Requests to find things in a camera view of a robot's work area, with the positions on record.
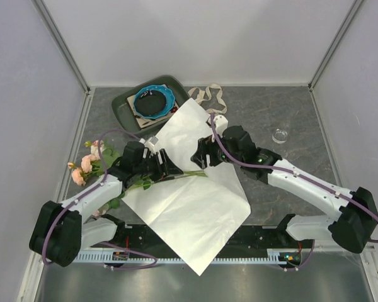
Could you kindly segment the cream printed ribbon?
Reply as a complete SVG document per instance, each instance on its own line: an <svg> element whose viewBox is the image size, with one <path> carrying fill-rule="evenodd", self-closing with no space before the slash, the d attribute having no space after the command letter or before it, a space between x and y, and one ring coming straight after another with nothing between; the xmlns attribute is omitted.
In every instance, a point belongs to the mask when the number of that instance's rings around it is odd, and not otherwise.
<svg viewBox="0 0 378 302"><path fill-rule="evenodd" d="M210 102L213 100L212 90L216 91L215 100L220 106L220 109L217 108L208 108L206 112L209 114L215 113L218 115L224 115L227 113L227 104L223 100L223 90L222 87L218 84L210 84L205 89L200 87L192 87L188 90L187 94L192 98L197 104L202 105L204 102Z"/></svg>

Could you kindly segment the white wrapping paper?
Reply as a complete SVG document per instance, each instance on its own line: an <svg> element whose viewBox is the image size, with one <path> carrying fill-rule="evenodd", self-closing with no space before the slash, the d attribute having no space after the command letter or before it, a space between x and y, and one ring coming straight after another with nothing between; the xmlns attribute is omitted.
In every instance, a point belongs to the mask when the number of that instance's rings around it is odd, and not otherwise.
<svg viewBox="0 0 378 302"><path fill-rule="evenodd" d="M156 134L181 170L197 171L190 158L199 138L211 135L209 114L189 99ZM227 163L208 167L204 176L182 177L133 189L123 201L197 274L201 275L251 213L236 175Z"/></svg>

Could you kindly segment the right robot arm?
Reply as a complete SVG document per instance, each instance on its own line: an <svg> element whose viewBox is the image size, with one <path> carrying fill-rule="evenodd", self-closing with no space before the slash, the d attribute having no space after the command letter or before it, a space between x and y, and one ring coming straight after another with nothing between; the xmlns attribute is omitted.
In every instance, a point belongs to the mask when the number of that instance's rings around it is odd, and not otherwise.
<svg viewBox="0 0 378 302"><path fill-rule="evenodd" d="M373 241L378 211L369 190L359 187L352 191L314 177L279 154L257 147L241 126L199 139L191 160L201 169L223 162L237 164L249 178L290 192L322 211L321 216L287 215L275 236L282 247L303 240L332 239L359 254Z"/></svg>

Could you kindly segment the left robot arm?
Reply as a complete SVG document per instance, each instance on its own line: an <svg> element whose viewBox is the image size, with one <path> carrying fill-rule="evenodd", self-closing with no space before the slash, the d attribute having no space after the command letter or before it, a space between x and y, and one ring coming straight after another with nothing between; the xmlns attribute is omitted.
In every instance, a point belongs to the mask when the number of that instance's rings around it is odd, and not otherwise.
<svg viewBox="0 0 378 302"><path fill-rule="evenodd" d="M61 203L48 201L41 207L29 248L41 255L44 264L66 267L81 250L97 243L120 247L126 233L116 222L98 218L88 223L87 219L139 181L160 182L183 174L165 149L151 152L142 142L129 142L88 188Z"/></svg>

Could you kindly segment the grey green plastic tray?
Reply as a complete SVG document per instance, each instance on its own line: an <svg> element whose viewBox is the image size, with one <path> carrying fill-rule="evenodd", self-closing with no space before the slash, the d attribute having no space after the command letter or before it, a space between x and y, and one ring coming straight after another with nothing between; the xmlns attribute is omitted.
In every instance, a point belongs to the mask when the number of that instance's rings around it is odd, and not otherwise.
<svg viewBox="0 0 378 302"><path fill-rule="evenodd" d="M176 98L175 104L177 107L182 106L190 98L181 83L171 75L162 75L143 84L130 88L127 92L124 92L121 95L115 97L111 103L115 118L124 130L133 133L138 137L142 137L149 133L160 130L169 120L169 117L172 115L169 115L168 117L162 118L155 122L150 122L145 127L141 128L139 126L137 118L134 116L134 110L131 108L127 100L129 97L134 97L142 88L159 84L164 84L167 88L172 90Z"/></svg>

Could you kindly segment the blue scalloped bowl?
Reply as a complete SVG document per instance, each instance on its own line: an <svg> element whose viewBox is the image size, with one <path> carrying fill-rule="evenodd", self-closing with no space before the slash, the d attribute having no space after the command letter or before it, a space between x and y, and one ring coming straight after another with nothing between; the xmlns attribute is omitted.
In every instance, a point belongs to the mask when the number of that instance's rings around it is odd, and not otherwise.
<svg viewBox="0 0 378 302"><path fill-rule="evenodd" d="M176 97L165 85L150 85L142 88L133 100L133 109L141 118L157 120L165 117L175 106Z"/></svg>

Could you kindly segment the aluminium frame rail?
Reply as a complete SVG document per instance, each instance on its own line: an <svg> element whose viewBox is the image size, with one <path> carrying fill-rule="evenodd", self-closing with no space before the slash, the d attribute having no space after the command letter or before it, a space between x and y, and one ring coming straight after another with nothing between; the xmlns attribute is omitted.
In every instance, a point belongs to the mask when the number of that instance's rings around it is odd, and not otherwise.
<svg viewBox="0 0 378 302"><path fill-rule="evenodd" d="M78 67L77 62L75 61L69 47L67 46L64 37L62 36L58 26L55 23L48 7L43 0L32 0L32 4L34 5L35 9L38 11L39 15L41 16L45 26L47 27L50 35L52 36L55 44L57 45L58 49L60 50L63 58L65 59L66 63L70 67L72 73L74 74L75 78L77 79L79 85L83 89L83 91L88 94L90 92L90 87L83 76L80 68Z"/></svg>

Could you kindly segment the wooden puzzle board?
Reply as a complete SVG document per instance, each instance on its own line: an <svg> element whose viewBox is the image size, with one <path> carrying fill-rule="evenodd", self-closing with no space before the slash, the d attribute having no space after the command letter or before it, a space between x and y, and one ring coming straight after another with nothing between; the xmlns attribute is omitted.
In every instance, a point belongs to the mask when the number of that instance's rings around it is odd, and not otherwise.
<svg viewBox="0 0 378 302"><path fill-rule="evenodd" d="M175 101L175 106L173 107L173 109L170 111L170 113L168 113L165 117L162 117L162 118L159 118L157 120L149 120L149 119L145 119L145 118L141 118L140 116L138 116L134 109L133 109L133 100L134 100L134 96L135 95L132 95L132 96L129 96L127 98L127 104L129 105L130 109L131 109L131 112L133 113L133 116L135 118L135 121L137 122L138 126L140 129L144 129L144 128L147 128L151 125L155 125L157 122L161 122L161 121L164 121L164 120L167 120L168 118L172 117L172 115L179 109L180 105L178 105L177 103L177 99Z"/></svg>

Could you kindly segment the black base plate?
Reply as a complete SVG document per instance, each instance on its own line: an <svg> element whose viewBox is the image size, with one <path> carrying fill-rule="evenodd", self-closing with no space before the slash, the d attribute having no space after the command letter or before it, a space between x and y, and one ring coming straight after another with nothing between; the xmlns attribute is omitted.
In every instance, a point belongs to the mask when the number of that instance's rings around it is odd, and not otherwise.
<svg viewBox="0 0 378 302"><path fill-rule="evenodd" d="M124 226L117 230L112 244L153 255L157 258L178 258L173 249L146 225ZM298 250L312 247L312 240L298 242L283 230L256 225L239 227L217 254L218 258L265 257L268 249Z"/></svg>

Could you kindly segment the clear glass vase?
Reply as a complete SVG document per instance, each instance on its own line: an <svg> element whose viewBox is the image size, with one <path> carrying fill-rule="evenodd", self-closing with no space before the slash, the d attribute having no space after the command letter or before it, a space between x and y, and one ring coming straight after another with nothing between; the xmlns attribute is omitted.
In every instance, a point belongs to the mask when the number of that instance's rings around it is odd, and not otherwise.
<svg viewBox="0 0 378 302"><path fill-rule="evenodd" d="M277 144L283 144L289 139L289 132L283 128L277 128L272 133L272 140Z"/></svg>

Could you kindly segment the pink artificial flower bouquet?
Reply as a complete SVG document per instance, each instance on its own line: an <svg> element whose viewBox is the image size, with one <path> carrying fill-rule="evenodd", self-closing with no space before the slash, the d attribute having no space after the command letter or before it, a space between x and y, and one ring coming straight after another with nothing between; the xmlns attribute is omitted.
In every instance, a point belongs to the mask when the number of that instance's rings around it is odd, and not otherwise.
<svg viewBox="0 0 378 302"><path fill-rule="evenodd" d="M105 170L100 160L98 151L99 146L101 150L101 155L103 157L103 160L105 161L106 168L109 168L113 164L113 162L120 156L120 153L116 149L114 149L110 145L107 145L103 140L101 141L100 145L98 142L98 140L95 140L93 142L87 141L84 143L85 147L90 148L90 153L82 157L79 166L74 162L67 163L68 168L72 170L72 181L78 186L85 186L91 178L94 178L94 176L101 176L104 173ZM178 176L178 178L191 176L207 177L205 172L203 171L184 171L183 175ZM127 190L131 191L132 189L138 188L146 190L149 189L155 183L156 181L150 180L149 177L142 177L141 179L136 181L136 183L134 183L132 188ZM126 193L121 193L116 198L112 198L103 206L98 208L95 212L93 212L92 216L94 216L95 218L99 218L100 216L104 215L108 210L119 208L121 203L120 200L125 196L125 194Z"/></svg>

